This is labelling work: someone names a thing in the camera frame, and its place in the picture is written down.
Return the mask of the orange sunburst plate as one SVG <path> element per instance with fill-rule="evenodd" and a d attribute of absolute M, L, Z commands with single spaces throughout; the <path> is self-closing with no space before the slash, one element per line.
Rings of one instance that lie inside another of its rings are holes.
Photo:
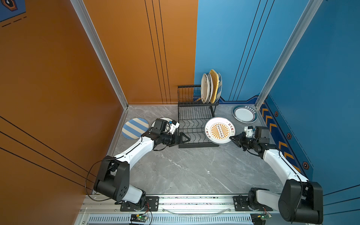
<path fill-rule="evenodd" d="M 206 122 L 204 132 L 211 142 L 222 145 L 231 142 L 230 137 L 235 136 L 236 128 L 230 120 L 214 117 Z"/>

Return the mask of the cream floral plate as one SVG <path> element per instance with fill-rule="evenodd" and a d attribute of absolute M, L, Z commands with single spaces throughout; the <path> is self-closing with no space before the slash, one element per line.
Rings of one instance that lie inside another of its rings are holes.
<path fill-rule="evenodd" d="M 209 93 L 210 93 L 210 81 L 208 79 L 208 75 L 203 74 L 201 79 L 201 101 L 203 104 L 207 103 Z"/>

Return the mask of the white plate red characters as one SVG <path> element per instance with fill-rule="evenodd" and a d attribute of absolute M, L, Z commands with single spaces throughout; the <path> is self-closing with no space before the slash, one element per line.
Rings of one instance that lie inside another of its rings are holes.
<path fill-rule="evenodd" d="M 211 98 L 212 98 L 212 94 L 213 94 L 213 82 L 212 82 L 212 76 L 208 73 L 207 74 L 207 78 L 208 78 L 208 90 L 209 90 L 209 95 L 207 97 L 207 104 L 211 103 Z"/>

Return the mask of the blue striped plate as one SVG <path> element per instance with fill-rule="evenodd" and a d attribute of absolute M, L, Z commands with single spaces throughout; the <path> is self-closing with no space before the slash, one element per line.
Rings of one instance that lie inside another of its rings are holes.
<path fill-rule="evenodd" d="M 126 122 L 122 127 L 122 134 L 126 139 L 136 140 L 146 132 L 149 123 L 143 118 L 134 118 Z"/>
<path fill-rule="evenodd" d="M 221 92 L 222 92 L 222 76 L 220 73 L 218 73 L 218 77 L 219 77 L 219 83 L 218 83 L 218 89 L 217 89 L 215 103 L 218 103 L 220 96 L 221 96 Z"/>

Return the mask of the yellow woven tray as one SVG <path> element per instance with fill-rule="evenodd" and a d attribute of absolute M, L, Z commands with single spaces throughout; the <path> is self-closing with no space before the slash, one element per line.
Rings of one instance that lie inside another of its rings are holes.
<path fill-rule="evenodd" d="M 214 104 L 215 100 L 216 100 L 218 86 L 219 86 L 219 76 L 218 76 L 218 73 L 213 69 L 210 71 L 210 75 L 211 75 L 211 79 L 212 79 L 212 90 L 213 90 L 210 103 Z"/>

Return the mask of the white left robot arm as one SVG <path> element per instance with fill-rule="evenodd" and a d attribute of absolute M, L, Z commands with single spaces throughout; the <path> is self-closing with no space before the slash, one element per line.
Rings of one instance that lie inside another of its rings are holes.
<path fill-rule="evenodd" d="M 124 152 L 99 161 L 100 168 L 93 190 L 116 202 L 129 202 L 140 208 L 146 204 L 146 192 L 130 185 L 132 167 L 147 153 L 159 152 L 158 145 L 172 147 L 190 141 L 190 137 L 179 132 L 175 121 L 156 119 L 154 126 L 141 134 L 139 140 Z"/>

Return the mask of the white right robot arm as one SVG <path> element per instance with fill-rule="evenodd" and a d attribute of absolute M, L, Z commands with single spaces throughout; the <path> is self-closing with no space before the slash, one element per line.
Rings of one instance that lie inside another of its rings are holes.
<path fill-rule="evenodd" d="M 283 184 L 280 194 L 265 188 L 253 187 L 248 193 L 248 207 L 253 210 L 272 208 L 287 222 L 320 225 L 323 223 L 323 189 L 295 169 L 280 149 L 270 143 L 267 127 L 245 127 L 244 131 L 230 137 L 236 146 L 264 160 Z"/>

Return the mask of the green rimmed white plate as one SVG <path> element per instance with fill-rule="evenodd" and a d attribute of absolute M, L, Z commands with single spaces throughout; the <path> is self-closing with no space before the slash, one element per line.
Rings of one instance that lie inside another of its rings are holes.
<path fill-rule="evenodd" d="M 242 123 L 253 123 L 257 120 L 257 112 L 248 105 L 235 106 L 232 109 L 233 117 Z"/>

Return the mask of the circuit board right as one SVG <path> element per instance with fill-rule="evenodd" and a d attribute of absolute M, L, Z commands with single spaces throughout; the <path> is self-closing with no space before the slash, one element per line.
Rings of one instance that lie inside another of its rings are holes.
<path fill-rule="evenodd" d="M 251 214 L 251 220 L 253 225 L 266 225 L 266 221 L 271 218 L 265 214 Z"/>

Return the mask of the green circuit board left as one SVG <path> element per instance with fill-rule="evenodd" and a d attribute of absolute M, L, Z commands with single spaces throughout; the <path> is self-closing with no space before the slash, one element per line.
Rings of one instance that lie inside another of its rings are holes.
<path fill-rule="evenodd" d="M 142 225 L 147 223 L 149 220 L 149 216 L 144 214 L 131 214 L 130 216 L 130 224 Z"/>

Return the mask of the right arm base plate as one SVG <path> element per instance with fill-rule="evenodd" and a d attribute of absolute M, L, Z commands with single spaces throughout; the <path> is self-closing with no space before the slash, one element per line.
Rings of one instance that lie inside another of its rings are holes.
<path fill-rule="evenodd" d="M 245 211 L 259 212 L 259 211 L 264 211 L 264 210 L 266 210 L 267 212 L 273 211 L 273 209 L 268 206 L 261 205 L 258 203 L 250 203 L 248 201 L 247 196 L 238 195 L 238 196 L 232 197 L 232 199 L 233 199 L 234 209 L 236 212 L 242 212 L 242 211 L 244 211 L 244 212 Z"/>

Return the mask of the aluminium front rail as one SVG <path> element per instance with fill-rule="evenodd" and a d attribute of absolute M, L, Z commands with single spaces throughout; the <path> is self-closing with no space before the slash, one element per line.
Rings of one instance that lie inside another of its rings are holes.
<path fill-rule="evenodd" d="M 178 194 L 149 195 L 159 197 L 157 212 L 122 212 L 123 203 L 115 203 L 106 197 L 86 197 L 76 225 L 134 225 L 130 224 L 131 214 L 149 216 L 143 225 L 253 225 L 251 214 L 271 216 L 266 225 L 287 225 L 280 213 L 273 211 L 235 211 L 233 197 L 246 194 Z"/>

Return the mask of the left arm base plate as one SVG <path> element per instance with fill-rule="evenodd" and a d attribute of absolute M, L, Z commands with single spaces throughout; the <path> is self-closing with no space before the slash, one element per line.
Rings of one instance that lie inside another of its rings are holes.
<path fill-rule="evenodd" d="M 141 198 L 138 203 L 125 202 L 121 205 L 121 212 L 157 212 L 159 207 L 158 196 L 146 196 Z"/>

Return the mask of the aluminium corner post right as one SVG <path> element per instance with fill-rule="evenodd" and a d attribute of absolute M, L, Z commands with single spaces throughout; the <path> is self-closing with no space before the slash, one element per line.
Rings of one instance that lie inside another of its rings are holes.
<path fill-rule="evenodd" d="M 310 0 L 308 1 L 302 15 L 300 16 L 296 26 L 294 27 L 281 55 L 279 56 L 273 70 L 271 71 L 259 97 L 255 103 L 255 108 L 259 110 L 261 105 L 265 102 L 266 97 L 269 95 L 271 89 L 279 78 L 285 65 L 293 54 L 295 48 L 302 39 L 305 31 L 310 25 L 312 19 L 320 8 L 323 0 Z"/>

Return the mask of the aluminium corner post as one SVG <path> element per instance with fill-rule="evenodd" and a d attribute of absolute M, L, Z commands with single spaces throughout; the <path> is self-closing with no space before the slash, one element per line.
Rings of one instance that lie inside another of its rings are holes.
<path fill-rule="evenodd" d="M 86 5 L 84 1 L 81 0 L 71 0 L 70 1 L 86 34 L 91 42 L 91 45 L 108 77 L 109 82 L 111 83 L 113 90 L 120 101 L 123 109 L 128 109 L 128 102 L 126 100 L 126 97 L 124 95 L 124 92 L 121 88 L 121 85 L 119 83 L 119 80 L 113 70 L 113 67 L 111 65 L 111 62 L 107 56 L 107 53 L 103 47 L 103 44 L 100 40 L 100 37 L 96 31 L 96 28 L 92 22 L 92 19 L 90 17 L 90 14 L 86 8 Z"/>
<path fill-rule="evenodd" d="M 323 0 L 310 0 L 308 1 L 302 15 L 300 16 L 296 26 L 294 27 L 281 55 L 279 56 L 273 70 L 271 71 L 259 97 L 255 103 L 255 108 L 259 110 L 261 105 L 265 102 L 266 97 L 269 95 L 271 89 L 279 78 L 285 65 L 293 54 L 295 48 L 302 39 L 305 31 L 310 25 L 312 19 L 320 8 Z"/>

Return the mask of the aluminium corner post left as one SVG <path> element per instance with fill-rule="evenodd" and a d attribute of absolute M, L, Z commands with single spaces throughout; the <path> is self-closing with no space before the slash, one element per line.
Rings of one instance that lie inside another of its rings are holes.
<path fill-rule="evenodd" d="M 113 70 L 113 67 L 111 65 L 111 62 L 107 56 L 107 53 L 103 47 L 103 44 L 100 40 L 100 37 L 96 31 L 96 28 L 92 22 L 92 19 L 90 17 L 90 14 L 86 8 L 86 5 L 84 1 L 81 0 L 71 0 L 70 1 L 86 34 L 91 42 L 91 45 L 108 77 L 109 82 L 111 83 L 113 90 L 120 101 L 123 109 L 128 109 L 128 102 L 126 100 L 126 97 L 124 95 L 124 92 L 121 88 L 121 85 L 119 83 L 119 80 Z"/>

